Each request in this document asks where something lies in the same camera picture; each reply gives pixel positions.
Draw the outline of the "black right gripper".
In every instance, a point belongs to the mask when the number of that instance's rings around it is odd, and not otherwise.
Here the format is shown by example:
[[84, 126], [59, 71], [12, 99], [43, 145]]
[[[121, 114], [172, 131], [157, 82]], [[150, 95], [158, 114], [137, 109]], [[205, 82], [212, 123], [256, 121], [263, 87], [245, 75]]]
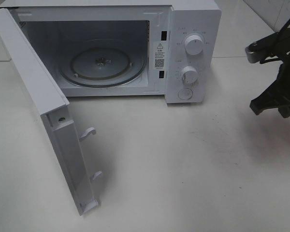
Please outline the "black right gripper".
[[272, 49], [272, 54], [282, 60], [276, 81], [261, 95], [251, 100], [250, 109], [259, 115], [266, 109], [279, 108], [283, 118], [290, 117], [290, 28], [286, 29]]

